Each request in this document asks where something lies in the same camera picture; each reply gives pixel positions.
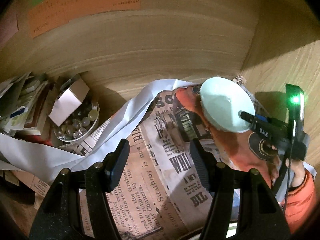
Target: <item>green light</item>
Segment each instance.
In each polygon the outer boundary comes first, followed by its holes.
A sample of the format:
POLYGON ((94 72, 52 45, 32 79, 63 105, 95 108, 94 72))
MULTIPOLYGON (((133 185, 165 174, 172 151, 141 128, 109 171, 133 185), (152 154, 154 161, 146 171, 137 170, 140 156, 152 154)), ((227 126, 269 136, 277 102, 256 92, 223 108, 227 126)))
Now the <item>green light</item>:
POLYGON ((300 96, 294 96, 291 98, 291 103, 299 104, 300 103, 300 96))

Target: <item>orange paper note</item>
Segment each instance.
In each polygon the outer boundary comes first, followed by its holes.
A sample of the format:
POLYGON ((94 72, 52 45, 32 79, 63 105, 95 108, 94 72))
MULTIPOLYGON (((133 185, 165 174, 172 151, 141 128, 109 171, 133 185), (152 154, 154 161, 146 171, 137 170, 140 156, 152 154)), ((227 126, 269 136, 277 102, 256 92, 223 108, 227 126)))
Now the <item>orange paper note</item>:
POLYGON ((107 11, 138 10, 141 0, 44 0, 28 14, 32 38, 70 20, 107 11))

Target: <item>orange sleeve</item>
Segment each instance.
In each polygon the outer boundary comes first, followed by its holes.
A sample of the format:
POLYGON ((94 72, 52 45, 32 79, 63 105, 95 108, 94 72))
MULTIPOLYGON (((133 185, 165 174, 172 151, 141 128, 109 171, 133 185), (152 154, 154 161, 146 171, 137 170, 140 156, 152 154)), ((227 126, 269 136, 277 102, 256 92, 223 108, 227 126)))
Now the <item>orange sleeve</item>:
POLYGON ((302 185, 288 194, 285 218, 291 233, 295 232, 307 220, 316 206, 316 188, 312 175, 306 170, 302 185))

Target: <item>white cardboard box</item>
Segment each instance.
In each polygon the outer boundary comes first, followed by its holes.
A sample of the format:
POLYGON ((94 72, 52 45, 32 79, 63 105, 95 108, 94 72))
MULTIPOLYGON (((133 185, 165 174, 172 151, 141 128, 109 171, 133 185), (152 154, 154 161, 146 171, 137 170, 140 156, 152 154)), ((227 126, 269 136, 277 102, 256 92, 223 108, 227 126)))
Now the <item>white cardboard box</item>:
POLYGON ((60 126, 82 104, 88 91, 86 83, 79 78, 55 101, 50 119, 60 126))

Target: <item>white round object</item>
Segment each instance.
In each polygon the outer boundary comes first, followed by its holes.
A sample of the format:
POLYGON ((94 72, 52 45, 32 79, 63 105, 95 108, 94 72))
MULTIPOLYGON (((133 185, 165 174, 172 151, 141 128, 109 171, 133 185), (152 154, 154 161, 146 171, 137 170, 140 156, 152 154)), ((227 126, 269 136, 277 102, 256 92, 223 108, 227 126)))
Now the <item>white round object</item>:
POLYGON ((236 83, 226 78, 209 78, 200 88, 200 97, 204 116, 218 130, 243 133, 250 129, 240 113, 255 115, 254 106, 236 83))

